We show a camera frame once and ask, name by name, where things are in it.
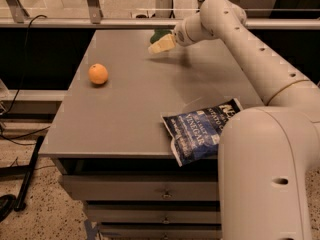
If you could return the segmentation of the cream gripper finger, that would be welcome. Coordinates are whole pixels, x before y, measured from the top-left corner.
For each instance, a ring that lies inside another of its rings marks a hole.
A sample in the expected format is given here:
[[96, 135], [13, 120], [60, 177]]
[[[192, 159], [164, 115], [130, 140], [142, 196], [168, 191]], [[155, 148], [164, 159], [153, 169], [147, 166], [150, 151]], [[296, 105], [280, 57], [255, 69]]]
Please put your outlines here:
[[169, 51], [176, 47], [176, 41], [172, 34], [166, 34], [158, 41], [154, 42], [148, 47], [150, 54], [157, 54], [164, 51]]

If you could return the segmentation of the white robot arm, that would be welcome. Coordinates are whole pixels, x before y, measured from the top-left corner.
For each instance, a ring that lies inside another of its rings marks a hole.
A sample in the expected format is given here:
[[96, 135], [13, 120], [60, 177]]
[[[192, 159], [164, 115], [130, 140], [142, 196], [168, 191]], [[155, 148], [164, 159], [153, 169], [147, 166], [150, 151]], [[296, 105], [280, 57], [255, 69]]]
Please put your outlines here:
[[320, 88], [253, 35], [245, 11], [229, 0], [205, 0], [149, 50], [210, 39], [226, 45], [263, 102], [222, 132], [222, 239], [312, 240], [305, 177], [320, 160]]

